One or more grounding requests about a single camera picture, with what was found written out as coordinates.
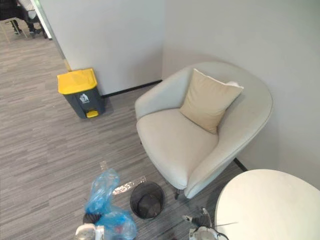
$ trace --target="armchair seat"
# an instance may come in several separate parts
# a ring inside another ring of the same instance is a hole
[[[183,116],[179,108],[145,115],[137,122],[137,131],[152,163],[180,190],[187,187],[191,173],[212,152],[219,139],[217,134]]]

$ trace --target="trash can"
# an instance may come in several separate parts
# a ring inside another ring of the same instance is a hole
[[[58,92],[64,95],[80,118],[93,118],[105,112],[92,68],[60,74],[57,79]]]
[[[130,206],[139,218],[154,219],[164,209],[165,193],[152,181],[140,183],[132,191]]]

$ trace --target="foot pedal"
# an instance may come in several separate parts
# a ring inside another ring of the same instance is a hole
[[[91,110],[89,112],[86,113],[86,117],[89,119],[89,118],[93,118],[93,117],[96,117],[98,116],[99,113],[97,110]]]

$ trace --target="black baseboard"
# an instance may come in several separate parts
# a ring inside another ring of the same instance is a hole
[[[238,167],[239,167],[242,171],[244,171],[244,172],[248,171],[248,169],[245,167],[245,165],[243,165],[243,164],[238,160],[238,158],[233,159],[233,161],[234,161],[235,164],[238,165]]]
[[[143,84],[143,85],[131,87],[131,88],[128,88],[128,89],[125,89],[125,90],[121,90],[121,91],[116,91],[116,92],[109,93],[109,94],[106,94],[106,95],[102,95],[101,97],[102,97],[103,99],[104,99],[104,98],[108,98],[108,97],[111,97],[111,96],[114,96],[114,95],[119,95],[119,94],[123,94],[123,93],[126,93],[126,92],[130,92],[130,91],[133,91],[133,90],[136,90],[136,89],[141,89],[141,88],[144,88],[144,87],[148,87],[148,86],[151,86],[151,85],[155,85],[155,84],[158,84],[158,83],[160,83],[160,82],[162,82],[162,80],[152,81],[152,82],[149,82],[149,83],[146,83],[146,84]]]

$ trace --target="clear plastic bag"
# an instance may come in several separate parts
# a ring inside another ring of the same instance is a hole
[[[112,193],[120,180],[115,170],[107,169],[92,184],[90,199],[85,205],[88,214],[100,214],[96,226],[104,226],[106,240],[132,240],[137,235],[136,224],[128,211],[112,205]]]

